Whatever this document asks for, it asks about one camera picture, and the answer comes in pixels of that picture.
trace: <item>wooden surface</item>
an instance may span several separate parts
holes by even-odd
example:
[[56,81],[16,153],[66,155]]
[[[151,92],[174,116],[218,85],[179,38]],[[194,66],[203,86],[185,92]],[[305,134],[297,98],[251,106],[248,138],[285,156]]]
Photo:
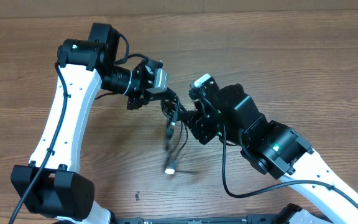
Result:
[[358,0],[0,0],[0,19],[358,9]]
[[[169,86],[187,108],[190,82],[205,73],[221,87],[240,83],[269,120],[302,134],[358,192],[358,11],[0,20],[0,223],[19,200],[12,167],[27,164],[44,130],[57,48],[67,38],[86,39],[93,22],[125,34],[132,53],[164,60]],[[137,63],[131,59],[126,67]],[[289,202],[318,212],[289,188],[228,197],[217,140],[202,146],[190,136],[179,169],[198,175],[164,175],[164,122],[156,102],[138,111],[126,110],[123,96],[94,102],[81,174],[94,182],[97,201],[117,216],[232,217],[277,213]],[[236,147],[228,149],[226,172],[235,193],[277,183],[251,168]],[[51,222],[25,208],[18,216],[18,223]]]

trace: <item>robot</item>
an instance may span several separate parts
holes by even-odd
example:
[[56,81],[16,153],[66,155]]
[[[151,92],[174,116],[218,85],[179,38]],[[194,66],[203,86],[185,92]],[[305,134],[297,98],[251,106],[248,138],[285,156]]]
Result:
[[[119,39],[126,42],[124,58],[116,60]],[[55,69],[57,88],[44,133],[27,166],[15,165],[11,182],[20,195],[9,223],[24,203],[31,213],[56,218],[59,223],[156,224],[156,223],[358,223],[358,193],[343,182],[322,160],[311,144],[295,130],[276,121],[268,122],[240,84],[218,87],[208,74],[191,84],[189,97],[195,110],[188,111],[168,88],[162,61],[129,54],[127,39],[108,24],[94,23],[88,40],[67,39],[58,48]],[[118,65],[140,57],[133,70]],[[143,220],[116,218],[94,200],[94,184],[79,174],[81,143],[92,103],[100,89],[106,95],[128,97],[127,109],[137,110],[150,101],[161,101],[167,117],[165,173],[174,174],[178,153],[170,142],[178,121],[201,143],[216,136],[223,143],[223,186],[227,194],[245,198],[290,186],[324,214],[317,217],[289,204],[278,215],[202,220]],[[261,174],[282,181],[265,189],[236,195],[226,185],[226,147],[241,147],[241,155]]]

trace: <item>wooden floor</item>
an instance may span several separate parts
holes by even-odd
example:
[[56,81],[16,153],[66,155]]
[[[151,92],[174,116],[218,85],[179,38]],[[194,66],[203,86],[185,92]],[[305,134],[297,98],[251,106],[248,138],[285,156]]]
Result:
[[[169,86],[186,107],[192,107],[190,82],[205,73],[220,87],[240,83],[268,120],[297,130],[358,192],[358,11],[0,20],[0,223],[19,200],[12,167],[27,164],[44,130],[57,48],[68,38],[87,39],[93,22],[112,24],[132,53],[162,59]],[[227,196],[217,140],[203,146],[190,136],[179,169],[198,175],[164,175],[164,122],[156,102],[138,111],[126,110],[123,96],[94,102],[81,174],[94,182],[99,204],[118,217],[233,217],[277,213],[289,202],[318,212],[289,188],[247,199]],[[236,147],[228,149],[226,172],[235,193],[278,182],[251,168]],[[23,207],[17,222],[53,220]]]

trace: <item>white tip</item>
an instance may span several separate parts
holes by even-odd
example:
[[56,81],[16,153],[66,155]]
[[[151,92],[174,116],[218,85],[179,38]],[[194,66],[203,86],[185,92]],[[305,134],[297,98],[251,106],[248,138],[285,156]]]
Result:
[[172,174],[175,173],[175,170],[174,170],[174,169],[171,169],[171,168],[166,168],[166,169],[165,169],[165,173],[172,175]]

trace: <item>table surface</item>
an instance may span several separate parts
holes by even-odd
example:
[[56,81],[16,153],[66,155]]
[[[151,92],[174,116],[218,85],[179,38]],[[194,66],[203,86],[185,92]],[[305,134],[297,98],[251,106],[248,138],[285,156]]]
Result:
[[[297,130],[358,192],[358,11],[0,20],[0,223],[7,223],[19,200],[12,167],[27,164],[44,130],[57,48],[67,38],[87,39],[93,22],[112,24],[132,53],[162,59],[170,88],[187,108],[190,82],[205,73],[220,87],[240,83],[268,120]],[[118,57],[123,50],[122,44]],[[216,139],[203,146],[190,136],[178,168],[197,175],[164,175],[159,104],[128,111],[126,100],[94,102],[81,150],[81,175],[94,182],[99,204],[118,217],[233,217],[277,213],[290,202],[318,212],[290,188],[247,199],[227,196]],[[237,147],[228,148],[226,165],[235,193],[278,183],[251,168]],[[17,219],[52,222],[24,207]]]

